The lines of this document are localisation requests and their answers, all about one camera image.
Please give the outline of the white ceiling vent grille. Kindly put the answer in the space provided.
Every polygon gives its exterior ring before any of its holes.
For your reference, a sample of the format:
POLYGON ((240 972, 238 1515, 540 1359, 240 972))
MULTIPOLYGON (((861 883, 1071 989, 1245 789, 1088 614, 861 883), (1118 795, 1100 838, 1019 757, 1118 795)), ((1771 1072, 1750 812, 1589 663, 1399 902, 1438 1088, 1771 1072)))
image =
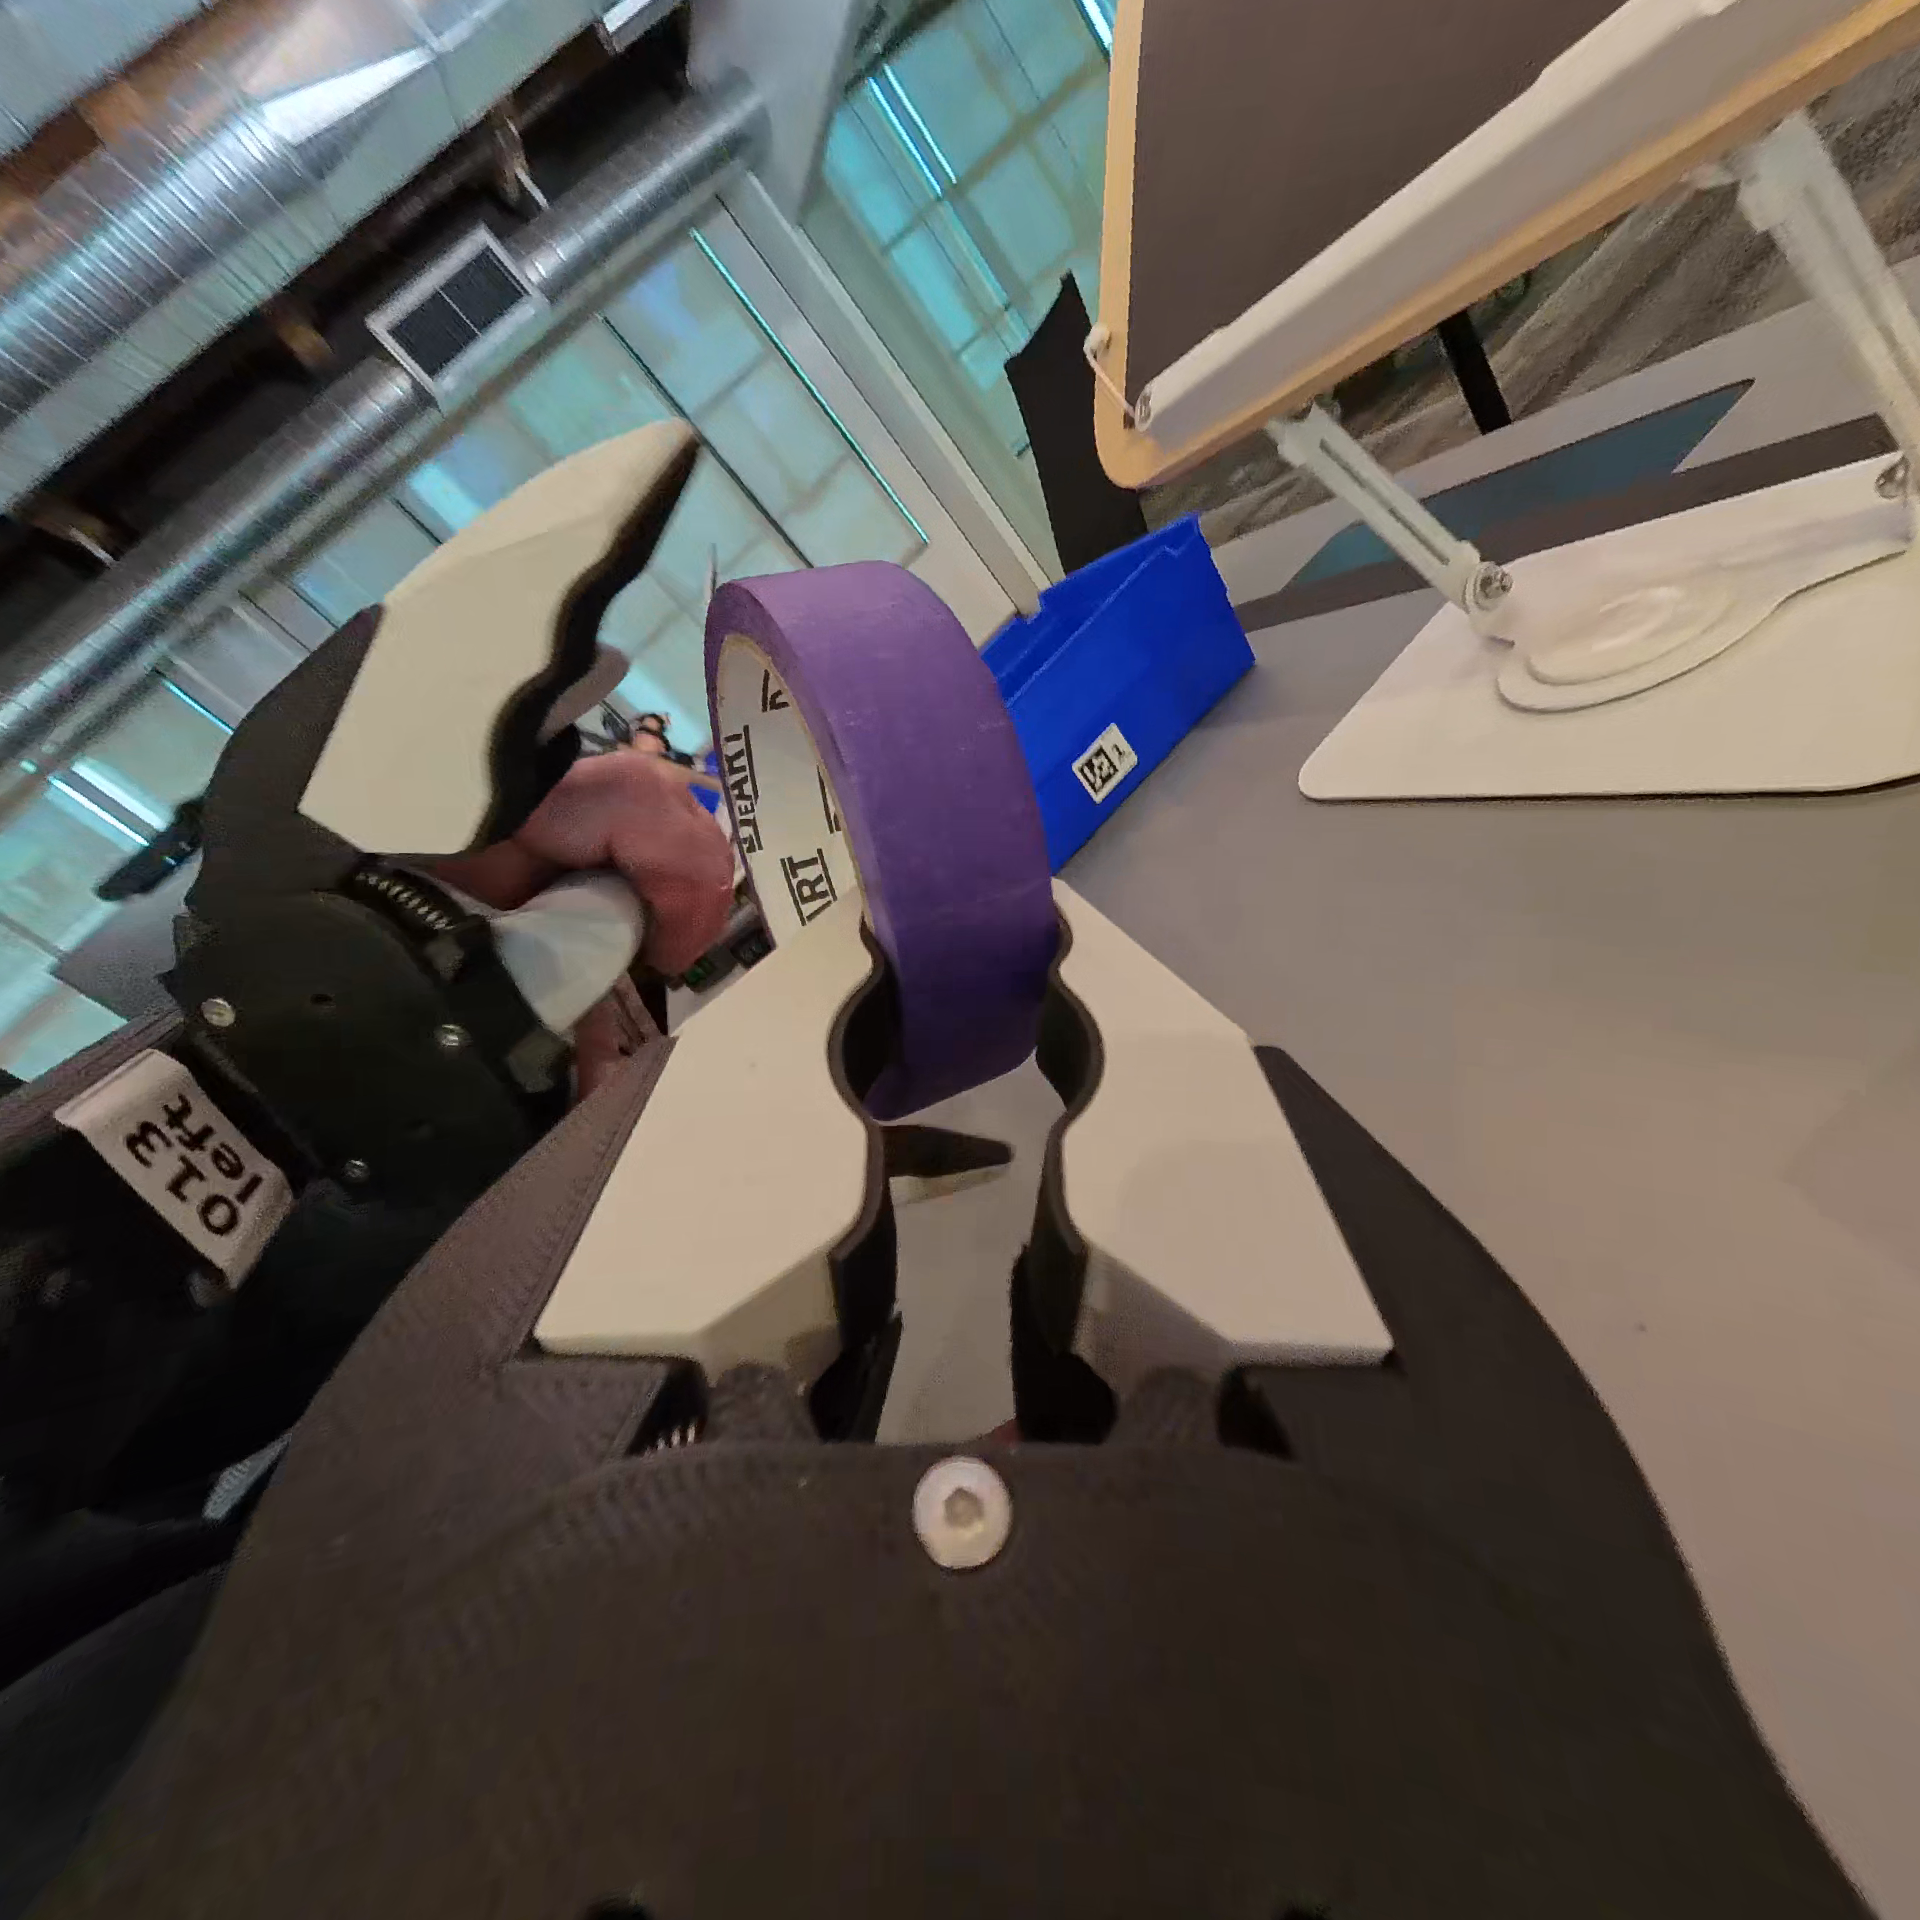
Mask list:
POLYGON ((472 225, 368 313, 368 336, 435 403, 503 366, 551 302, 504 243, 472 225))

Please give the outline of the teal table mat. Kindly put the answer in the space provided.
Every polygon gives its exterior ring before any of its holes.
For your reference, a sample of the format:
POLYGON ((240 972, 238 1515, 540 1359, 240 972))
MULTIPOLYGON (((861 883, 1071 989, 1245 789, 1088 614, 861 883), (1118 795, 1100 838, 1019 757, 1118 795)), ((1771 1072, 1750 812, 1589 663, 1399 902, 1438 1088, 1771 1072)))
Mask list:
MULTIPOLYGON (((1750 391, 1727 381, 1646 416, 1488 470, 1430 499, 1439 519, 1472 539, 1488 560, 1523 560, 1571 543, 1757 493, 1797 477, 1890 456, 1893 437, 1876 416, 1842 419, 1703 463, 1687 463, 1715 427, 1750 391)), ((1292 619, 1370 605, 1422 590, 1411 565, 1348 528, 1278 590, 1235 598, 1247 633, 1292 619)))

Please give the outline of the purple tape roll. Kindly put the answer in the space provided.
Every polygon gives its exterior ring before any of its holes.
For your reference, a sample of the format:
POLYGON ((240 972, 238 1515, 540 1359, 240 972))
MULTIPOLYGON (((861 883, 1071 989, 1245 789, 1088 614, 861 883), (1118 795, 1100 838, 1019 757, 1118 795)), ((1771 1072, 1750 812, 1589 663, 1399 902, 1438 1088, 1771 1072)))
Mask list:
POLYGON ((963 621, 893 561, 794 568, 717 585, 704 661, 768 934, 788 943, 855 904, 891 973, 872 1115, 1019 1068, 1060 921, 1018 728, 963 621))

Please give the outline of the blue plastic bin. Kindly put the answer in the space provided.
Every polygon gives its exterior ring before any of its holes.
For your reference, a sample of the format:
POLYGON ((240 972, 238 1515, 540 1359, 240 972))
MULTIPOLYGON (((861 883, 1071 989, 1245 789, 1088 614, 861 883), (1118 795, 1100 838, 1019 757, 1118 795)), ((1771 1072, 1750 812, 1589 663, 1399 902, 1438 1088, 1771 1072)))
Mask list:
POLYGON ((1255 667, 1199 519, 1075 568, 982 647, 1059 872, 1255 667))

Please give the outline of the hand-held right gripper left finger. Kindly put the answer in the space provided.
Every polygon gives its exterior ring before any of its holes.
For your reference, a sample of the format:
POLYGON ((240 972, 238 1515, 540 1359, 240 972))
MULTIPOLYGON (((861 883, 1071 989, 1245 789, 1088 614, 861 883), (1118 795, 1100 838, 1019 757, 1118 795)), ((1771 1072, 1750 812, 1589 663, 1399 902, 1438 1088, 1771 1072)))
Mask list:
POLYGON ((534 1321, 558 1357, 776 1368, 868 1443, 898 1357, 895 1208, 866 1112, 891 983, 827 911, 688 1019, 534 1321))

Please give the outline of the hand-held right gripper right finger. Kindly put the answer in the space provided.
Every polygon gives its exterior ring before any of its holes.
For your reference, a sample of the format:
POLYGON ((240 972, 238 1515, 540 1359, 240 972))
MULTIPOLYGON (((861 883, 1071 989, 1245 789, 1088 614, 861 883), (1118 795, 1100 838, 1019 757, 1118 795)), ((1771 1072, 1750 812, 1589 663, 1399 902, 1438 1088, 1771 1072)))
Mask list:
POLYGON ((1376 1367, 1391 1334, 1256 1045, 1064 883, 1050 1127, 1014 1263, 1022 1439, 1094 1444, 1160 1374, 1376 1367))

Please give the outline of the silver ventilation duct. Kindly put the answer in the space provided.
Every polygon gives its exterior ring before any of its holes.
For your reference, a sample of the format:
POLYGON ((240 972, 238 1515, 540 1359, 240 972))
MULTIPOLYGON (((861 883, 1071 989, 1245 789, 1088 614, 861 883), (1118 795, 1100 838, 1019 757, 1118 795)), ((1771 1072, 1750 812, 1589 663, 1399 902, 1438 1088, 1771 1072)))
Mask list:
POLYGON ((5 641, 5 779, 122 704, 158 661, 390 491, 477 395, 390 359, 338 376, 26 638, 5 641))
POLYGON ((686 4, 215 4, 5 151, 5 509, 336 249, 560 190, 691 93, 686 4))

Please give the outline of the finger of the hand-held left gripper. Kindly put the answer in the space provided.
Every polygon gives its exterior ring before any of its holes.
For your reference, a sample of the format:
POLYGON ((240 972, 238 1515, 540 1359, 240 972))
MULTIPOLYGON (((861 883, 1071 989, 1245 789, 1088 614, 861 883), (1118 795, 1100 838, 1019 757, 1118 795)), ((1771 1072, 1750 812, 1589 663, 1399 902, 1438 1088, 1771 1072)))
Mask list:
POLYGON ((414 567, 374 629, 299 797, 371 854, 459 854, 510 835, 541 752, 626 677, 608 614, 648 567, 699 461, 648 423, 528 477, 414 567))

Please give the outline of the white board stand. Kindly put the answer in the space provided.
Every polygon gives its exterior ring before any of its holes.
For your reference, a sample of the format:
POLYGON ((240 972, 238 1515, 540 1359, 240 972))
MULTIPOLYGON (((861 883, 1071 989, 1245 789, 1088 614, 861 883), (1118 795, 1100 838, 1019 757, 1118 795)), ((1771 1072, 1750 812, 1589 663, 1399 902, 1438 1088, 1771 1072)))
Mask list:
POLYGON ((1757 493, 1488 560, 1317 405, 1259 429, 1439 597, 1302 764, 1320 803, 1855 792, 1915 776, 1915 313, 1805 105, 1727 185, 1893 437, 1757 493))

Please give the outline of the black panel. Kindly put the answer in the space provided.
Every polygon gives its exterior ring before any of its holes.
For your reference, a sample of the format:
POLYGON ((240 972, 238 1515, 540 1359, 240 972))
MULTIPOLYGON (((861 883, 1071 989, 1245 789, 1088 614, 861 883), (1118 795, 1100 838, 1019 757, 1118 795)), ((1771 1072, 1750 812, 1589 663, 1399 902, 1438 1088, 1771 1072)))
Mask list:
POLYGON ((1090 324, 1080 288, 1064 273, 1043 320, 1004 364, 1062 573, 1147 535, 1139 493, 1118 487, 1096 454, 1090 324))

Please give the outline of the person's left hand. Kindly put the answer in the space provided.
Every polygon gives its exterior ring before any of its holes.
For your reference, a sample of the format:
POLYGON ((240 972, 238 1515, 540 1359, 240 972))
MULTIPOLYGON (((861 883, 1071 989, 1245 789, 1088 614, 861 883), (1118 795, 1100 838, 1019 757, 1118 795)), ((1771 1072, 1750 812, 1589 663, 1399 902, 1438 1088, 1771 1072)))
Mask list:
POLYGON ((439 870, 494 908, 525 904, 570 872, 613 872, 640 901, 646 985, 622 979, 575 1023, 582 1095, 664 1030, 664 980, 722 939, 736 893, 726 835, 653 735, 578 759, 507 840, 444 859, 439 870))

